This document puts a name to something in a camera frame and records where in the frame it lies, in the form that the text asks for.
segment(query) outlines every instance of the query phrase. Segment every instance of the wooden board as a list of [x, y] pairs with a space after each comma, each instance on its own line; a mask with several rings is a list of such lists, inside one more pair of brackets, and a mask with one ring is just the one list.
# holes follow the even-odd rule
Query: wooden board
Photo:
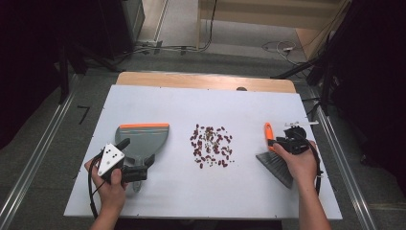
[[[128, 123], [169, 123], [169, 137], [157, 152], [148, 180], [138, 194], [127, 190], [123, 217], [176, 219], [297, 218], [298, 193], [285, 188], [255, 157], [266, 151], [263, 126], [284, 136], [285, 123], [306, 122], [298, 94], [113, 85], [83, 163], [106, 143], [116, 128]], [[224, 127], [233, 150], [224, 168], [205, 164], [193, 155], [196, 128]], [[308, 139], [314, 140], [309, 126]], [[325, 174], [320, 199], [329, 219], [341, 219]], [[87, 173], [81, 168], [65, 216], [91, 217]]]

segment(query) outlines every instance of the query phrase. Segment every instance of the gray bristles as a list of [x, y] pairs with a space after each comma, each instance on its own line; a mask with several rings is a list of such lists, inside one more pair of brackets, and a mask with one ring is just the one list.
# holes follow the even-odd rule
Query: gray bristles
[[292, 188], [293, 177], [287, 168], [286, 162], [273, 151], [257, 154], [256, 157], [265, 168], [277, 177], [287, 188]]

